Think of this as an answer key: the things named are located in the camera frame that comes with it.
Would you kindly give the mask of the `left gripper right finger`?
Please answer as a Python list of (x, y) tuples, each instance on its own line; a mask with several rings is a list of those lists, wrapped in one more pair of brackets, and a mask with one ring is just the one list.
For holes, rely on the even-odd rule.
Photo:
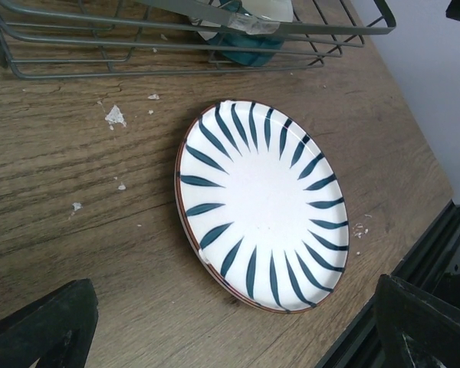
[(460, 367), (460, 274), (434, 294), (383, 274), (374, 314), (386, 367)]

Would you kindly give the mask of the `white bowl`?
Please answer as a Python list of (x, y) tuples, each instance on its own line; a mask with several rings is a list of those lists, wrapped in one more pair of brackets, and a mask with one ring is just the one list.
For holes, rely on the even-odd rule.
[[(256, 15), (271, 21), (292, 22), (294, 19), (292, 1), (202, 1), (207, 5), (222, 8), (243, 15)], [(198, 31), (206, 43), (212, 46), (228, 48), (251, 48), (280, 50), (282, 38), (245, 33), (226, 33), (223, 31)], [(220, 51), (237, 64), (246, 67), (263, 67), (275, 55), (274, 52), (257, 51)]]

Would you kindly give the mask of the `wire dish rack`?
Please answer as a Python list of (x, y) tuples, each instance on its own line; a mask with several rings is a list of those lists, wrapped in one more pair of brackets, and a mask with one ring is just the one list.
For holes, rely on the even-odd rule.
[[(202, 1), (0, 1), (0, 65), (23, 80), (294, 72), (323, 67), (396, 19), (385, 1), (363, 24), (349, 1), (293, 1), (292, 22)], [(282, 38), (280, 50), (212, 46), (198, 31)], [(274, 52), (246, 67), (220, 51)]]

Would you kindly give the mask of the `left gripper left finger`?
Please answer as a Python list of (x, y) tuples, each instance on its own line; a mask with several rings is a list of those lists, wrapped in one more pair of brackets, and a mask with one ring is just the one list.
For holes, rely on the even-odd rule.
[(0, 367), (84, 367), (98, 322), (89, 279), (73, 280), (0, 320)]

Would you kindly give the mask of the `striped rim ceramic plate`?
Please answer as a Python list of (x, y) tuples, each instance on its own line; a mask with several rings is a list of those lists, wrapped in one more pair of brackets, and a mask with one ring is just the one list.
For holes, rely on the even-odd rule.
[(188, 128), (174, 169), (179, 218), (207, 272), (263, 311), (309, 311), (349, 252), (346, 203), (311, 136), (285, 113), (224, 100)]

